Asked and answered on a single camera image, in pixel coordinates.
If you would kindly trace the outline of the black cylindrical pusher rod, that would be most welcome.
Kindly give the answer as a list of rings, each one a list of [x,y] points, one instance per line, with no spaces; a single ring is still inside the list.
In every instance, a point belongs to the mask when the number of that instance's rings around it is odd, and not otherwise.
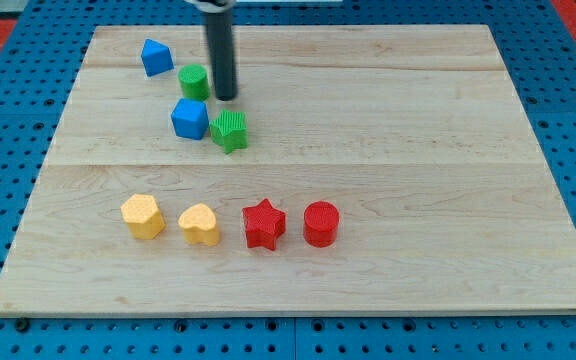
[[[237,97],[237,71],[233,35],[233,1],[203,1],[215,97],[230,101]]]

